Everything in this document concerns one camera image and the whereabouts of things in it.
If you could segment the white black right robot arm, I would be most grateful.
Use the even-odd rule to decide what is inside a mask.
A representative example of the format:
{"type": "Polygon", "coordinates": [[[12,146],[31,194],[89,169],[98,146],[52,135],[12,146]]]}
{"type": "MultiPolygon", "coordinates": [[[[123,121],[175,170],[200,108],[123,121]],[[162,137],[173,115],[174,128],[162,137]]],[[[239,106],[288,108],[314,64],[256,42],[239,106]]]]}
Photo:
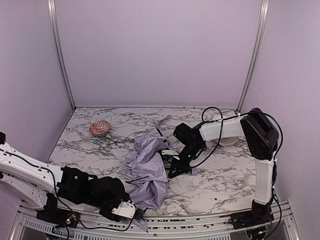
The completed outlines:
{"type": "Polygon", "coordinates": [[[233,213],[233,224],[258,224],[271,220],[271,204],[275,199],[274,185],[277,179],[276,156],[283,144],[283,133],[277,121],[258,107],[247,113],[234,116],[220,116],[214,120],[202,119],[194,127],[181,123],[173,131],[173,136],[183,145],[179,153],[162,150],[160,156],[169,163],[169,178],[173,179],[193,169],[191,161],[207,149],[207,142],[244,137],[250,154],[254,157],[256,180],[255,194],[251,209],[233,213]]]}

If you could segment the lavender folding umbrella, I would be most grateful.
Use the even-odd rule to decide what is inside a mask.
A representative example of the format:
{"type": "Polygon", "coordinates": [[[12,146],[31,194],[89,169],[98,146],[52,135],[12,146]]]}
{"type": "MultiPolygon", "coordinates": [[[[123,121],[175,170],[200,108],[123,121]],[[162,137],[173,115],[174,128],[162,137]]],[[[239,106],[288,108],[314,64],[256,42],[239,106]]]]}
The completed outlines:
{"type": "Polygon", "coordinates": [[[126,183],[134,185],[129,196],[143,214],[159,210],[167,196],[169,180],[161,153],[169,146],[168,138],[156,125],[134,139],[133,149],[125,157],[122,172],[126,183]]]}

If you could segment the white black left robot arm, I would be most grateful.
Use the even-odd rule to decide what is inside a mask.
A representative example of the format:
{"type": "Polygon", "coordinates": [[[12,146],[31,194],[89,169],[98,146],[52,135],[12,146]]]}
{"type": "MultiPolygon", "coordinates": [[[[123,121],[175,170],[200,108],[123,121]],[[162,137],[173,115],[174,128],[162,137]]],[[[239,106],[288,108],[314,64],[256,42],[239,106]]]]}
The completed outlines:
{"type": "Polygon", "coordinates": [[[58,208],[62,199],[98,208],[100,215],[114,222],[141,220],[144,215],[120,179],[36,160],[11,147],[5,133],[0,134],[0,181],[30,204],[38,219],[51,223],[77,225],[78,213],[58,208]]]}

